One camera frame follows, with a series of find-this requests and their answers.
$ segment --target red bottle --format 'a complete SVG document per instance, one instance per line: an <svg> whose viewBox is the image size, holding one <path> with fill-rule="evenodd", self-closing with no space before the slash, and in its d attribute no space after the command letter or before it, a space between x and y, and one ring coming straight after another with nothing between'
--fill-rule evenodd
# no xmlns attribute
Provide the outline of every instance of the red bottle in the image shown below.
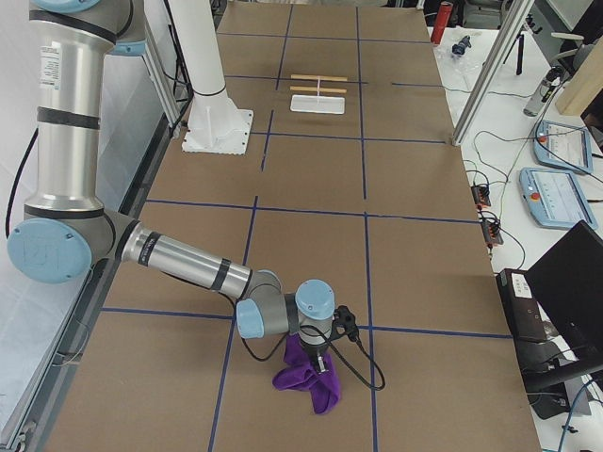
<svg viewBox="0 0 603 452"><path fill-rule="evenodd" d="M450 2L442 2L440 9L437 11L437 17L435 18L435 25L433 26L432 32L432 43L439 45L444 34L444 29L448 25L448 19L452 12L452 4Z"/></svg>

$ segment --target blue tape line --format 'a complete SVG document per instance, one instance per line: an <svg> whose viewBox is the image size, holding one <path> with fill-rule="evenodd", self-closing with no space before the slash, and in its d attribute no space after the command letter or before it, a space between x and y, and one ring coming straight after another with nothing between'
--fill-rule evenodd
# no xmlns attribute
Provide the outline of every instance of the blue tape line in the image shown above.
<svg viewBox="0 0 603 452"><path fill-rule="evenodd" d="M266 167L266 157L268 156L268 144L270 141L270 131L272 130L272 120L274 118L274 110L270 111L270 120L268 122L268 132L266 133L266 142L264 143L264 155L262 156L262 164L260 165L260 169L264 172L264 168Z"/></svg>
<svg viewBox="0 0 603 452"><path fill-rule="evenodd" d="M418 88L443 88L442 85L429 85L422 83L396 83L392 82L392 85L395 87L418 87Z"/></svg>
<svg viewBox="0 0 603 452"><path fill-rule="evenodd" d="M421 328L397 328L382 327L373 325L359 325L359 329L367 331L390 331L390 332L410 332L415 334L432 334L437 336L462 336L462 337L480 337L485 339L513 339L510 334L495 334L491 332L471 332L471 331L446 331L446 330L425 330Z"/></svg>
<svg viewBox="0 0 603 452"><path fill-rule="evenodd" d="M446 144L443 139L414 139L414 138L367 138L365 141L385 141L385 142L400 142L400 143L431 143L431 144Z"/></svg>
<svg viewBox="0 0 603 452"><path fill-rule="evenodd" d="M287 212L293 214L314 214L314 215L333 215L340 217L363 217L366 215L368 218L385 218L385 219L406 219L411 221L434 221L443 223L462 223L462 224L480 224L476 219L457 219L457 218L429 218L429 217L409 217L405 215L387 215L387 214L369 214L359 212L345 212L345 211L332 211L332 210L314 210L314 209L294 209L287 207L269 207L269 206L248 206L248 205L235 205L235 204L217 204L212 202L184 202L184 201L170 201L170 200L147 200L149 203L157 204L176 204L176 205L190 205L194 207L217 207L226 209L241 209L241 210L255 210L255 211L266 211L266 212Z"/></svg>
<svg viewBox="0 0 603 452"><path fill-rule="evenodd" d="M269 35L269 34L263 34L263 33L237 33L234 31L217 31L216 32L217 35L224 35L224 36L244 36L246 38L284 38L285 35Z"/></svg>
<svg viewBox="0 0 603 452"><path fill-rule="evenodd" d="M253 210L252 210L252 219L249 223L249 231L247 232L247 243L245 244L245 254L243 254L243 266L247 265L247 258L249 257L249 249L252 245L252 236L253 236L253 224L255 223L255 214L257 213L257 202L259 197L255 197L253 200Z"/></svg>
<svg viewBox="0 0 603 452"><path fill-rule="evenodd" d="M356 18L358 17L358 8L356 9ZM370 238L368 233L368 215L365 212L365 259L367 267L367 309L368 309L368 355L375 359L375 341L373 338L373 302L370 278ZM370 367L370 384L375 384L375 368ZM377 429L377 395L374 389L370 390L370 403L372 410L372 426L373 426L373 452L379 451L379 431Z"/></svg>
<svg viewBox="0 0 603 452"><path fill-rule="evenodd" d="M257 211L258 197L256 196L253 200L253 211L252 218L249 222L249 231L247 232L247 243L245 244L245 254L243 256L243 266L247 265L247 259L249 257L249 249L252 245L253 236L253 224L255 223L255 213ZM209 436L209 445L207 452L214 450L214 444L216 441L216 430L218 429L218 421L220 419L220 408L222 404L222 397L224 395L224 386L226 384L226 372L228 371L228 363L230 362L230 353L233 347L233 337L235 332L236 317L233 316L230 325L230 332L228 333L228 343L226 345L226 352L224 353L224 362L222 364L222 375L220 377L220 388L218 389L218 398L216 400L216 408L214 409L214 420L211 426L211 435Z"/></svg>
<svg viewBox="0 0 603 452"><path fill-rule="evenodd" d="M224 75L224 78L250 78L250 79L259 79L259 80L285 80L285 81L300 81L299 78L291 78L291 77L268 77L265 75ZM323 81L322 83L353 83L354 85L358 83L362 83L363 85L368 85L368 82L357 82L347 80L345 82L329 82Z"/></svg>
<svg viewBox="0 0 603 452"><path fill-rule="evenodd" d="M356 47L358 48L358 82L362 82L362 58L360 54L360 19L356 8ZM358 84L358 109L360 110L360 148L362 153L362 196L367 199L367 159L365 153L365 116L362 104L362 83Z"/></svg>
<svg viewBox="0 0 603 452"><path fill-rule="evenodd" d="M252 132L252 135L265 135L266 132ZM271 132L275 137L300 137L300 138L327 138L327 139L352 139L354 141L384 141L396 143L430 143L447 144L443 139L414 139L414 138L368 138L368 137L336 137L333 135L307 135L307 134L289 134L285 132Z"/></svg>
<svg viewBox="0 0 603 452"><path fill-rule="evenodd" d="M249 205L237 205L237 204L220 204L214 202L193 202L193 201L171 201L171 200L147 200L150 204L175 204L175 205L193 205L196 207L218 207L227 209L243 209L253 210L253 207Z"/></svg>
<svg viewBox="0 0 603 452"><path fill-rule="evenodd" d="M463 223L463 224L480 224L476 219L455 219L455 218L429 218L429 217L402 217L413 221L436 221L441 223Z"/></svg>
<svg viewBox="0 0 603 452"><path fill-rule="evenodd" d="M220 387L218 388L218 398L216 399L216 408L214 409L214 420L211 425L211 434L209 435L209 444L207 445L207 452L212 452L214 450L214 443L216 442L216 431L218 429L218 421L220 419L220 408L222 404L222 397L224 395L224 385L226 384L226 371L228 370L228 363L230 361L230 350L233 346L234 331L235 320L233 319L230 324L230 331L228 333L228 343L226 345L226 352L224 353L224 362L222 363Z"/></svg>
<svg viewBox="0 0 603 452"><path fill-rule="evenodd" d="M359 141L359 137L335 137L332 135L306 135L306 134L288 134L284 132L273 132L272 135L276 137L301 137L301 138L328 138L328 139L353 139Z"/></svg>
<svg viewBox="0 0 603 452"><path fill-rule="evenodd" d="M361 40L366 41L366 42L398 42L398 43L402 43L402 44L430 44L430 45L433 45L428 40L375 40L375 39L368 39L368 38L364 38Z"/></svg>
<svg viewBox="0 0 603 452"><path fill-rule="evenodd" d="M145 315L169 315L173 317L195 317L195 318L209 318L213 320L232 320L231 315L218 315L218 314L199 314L199 313L179 313L175 311L154 311L148 309L133 309L133 308L101 308L104 313L123 313L123 314L145 314Z"/></svg>
<svg viewBox="0 0 603 452"><path fill-rule="evenodd" d="M283 74L283 61L285 60L285 50L286 50L286 42L289 35L289 27L291 26L291 17L293 16L293 5L289 7L289 19L286 22L286 31L285 31L285 40L283 41L283 52L281 53L281 63L279 64L279 75L276 80L276 86L274 90L279 89L279 85L281 84L281 75Z"/></svg>
<svg viewBox="0 0 603 452"><path fill-rule="evenodd" d="M254 34L254 33L236 33L236 32L216 32L217 35L225 36L244 36L248 38L294 38L296 40L359 40L357 38L327 38L327 37L310 37L310 36L297 36L297 35L268 35L268 34ZM403 44L432 44L428 40L376 40L362 38L359 41L366 42L400 42Z"/></svg>
<svg viewBox="0 0 603 452"><path fill-rule="evenodd" d="M305 210L305 209L287 209L286 207L257 207L257 210L266 212L287 212L292 214L314 214L314 215L333 215L339 217L363 217L364 214L354 212L338 212L328 210Z"/></svg>

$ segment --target white table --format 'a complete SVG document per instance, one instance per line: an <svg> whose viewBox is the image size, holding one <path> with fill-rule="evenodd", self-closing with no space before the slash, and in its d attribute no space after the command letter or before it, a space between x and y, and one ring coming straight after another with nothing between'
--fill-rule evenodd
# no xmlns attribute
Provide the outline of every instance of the white table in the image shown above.
<svg viewBox="0 0 603 452"><path fill-rule="evenodd" d="M467 49L462 57L453 57L452 44L458 42L463 36L471 37L472 48ZM434 47L438 68L444 87L447 88L448 106L454 123L458 120L464 105L469 97L468 93L452 91L449 89L471 90L478 78L481 64L485 61L492 44L497 36L494 30L475 30L463 28L447 28L444 38L438 47ZM523 73L515 75L517 58L516 46L513 49L507 64L500 68L490 90L497 92L515 93L524 96L531 95L540 80L548 71L548 64L532 36L526 35ZM477 164L477 169L485 173L490 182L501 181L503 176L493 169L483 165L476 153L473 144L474 137L482 130L492 132L504 138L529 137L537 118L529 118L522 113L528 99L512 96L502 96L494 93L487 95L485 102L472 124L464 143L462 151L464 159ZM554 102L546 112L545 119L582 126L580 117L562 116ZM526 260L523 268L529 268L552 245L554 245L565 231L549 230L539 227L530 216L528 207L522 198L518 183L519 171L525 167L539 167L532 154L530 140L505 142L487 134L481 134L477 139L477 147L481 158L494 167L508 173L510 182L494 184L491 186L491 210L502 218L502 228L514 235L526 250ZM593 149L598 149L593 142ZM595 175L603 176L603 160L595 159ZM465 162L468 170L474 169L470 162ZM473 173L468 173L469 182L473 180ZM483 182L480 175L477 182ZM602 199L603 185L588 176L579 176L579 183L587 198ZM597 231L603 233L603 204L591 204L593 213L601 225ZM507 235L503 235L505 244L494 249L492 268L499 272L505 267L518 267L522 261L522 251L519 246ZM559 343L561 349L567 345ZM574 416L571 425L579 430L576 434L567 434L564 442L564 451L579 451L582 449L603 449L603 407L591 402L593 416ZM561 426L566 419L565 414L560 414L546 421L534 414L534 422L538 430L543 449L557 450L562 434Z"/></svg>

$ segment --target white base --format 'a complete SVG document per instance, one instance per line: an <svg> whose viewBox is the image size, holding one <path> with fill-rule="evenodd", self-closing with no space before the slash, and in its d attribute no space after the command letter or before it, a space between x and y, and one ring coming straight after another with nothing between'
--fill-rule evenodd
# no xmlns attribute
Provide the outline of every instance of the white base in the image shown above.
<svg viewBox="0 0 603 452"><path fill-rule="evenodd" d="M294 94L291 97L291 111L343 115L346 112L346 99L343 97Z"/></svg>
<svg viewBox="0 0 603 452"><path fill-rule="evenodd" d="M242 155L247 150L252 122L253 111L239 110L226 95L222 99L200 99L193 103L182 149L187 153Z"/></svg>

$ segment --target white pole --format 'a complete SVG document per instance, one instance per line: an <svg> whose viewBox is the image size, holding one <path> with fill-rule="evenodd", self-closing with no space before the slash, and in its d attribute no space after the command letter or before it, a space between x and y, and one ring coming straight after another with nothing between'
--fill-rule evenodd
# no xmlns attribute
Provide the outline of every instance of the white pole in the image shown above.
<svg viewBox="0 0 603 452"><path fill-rule="evenodd" d="M183 149L245 153L253 112L228 97L209 0L170 0L190 82L195 90Z"/></svg>

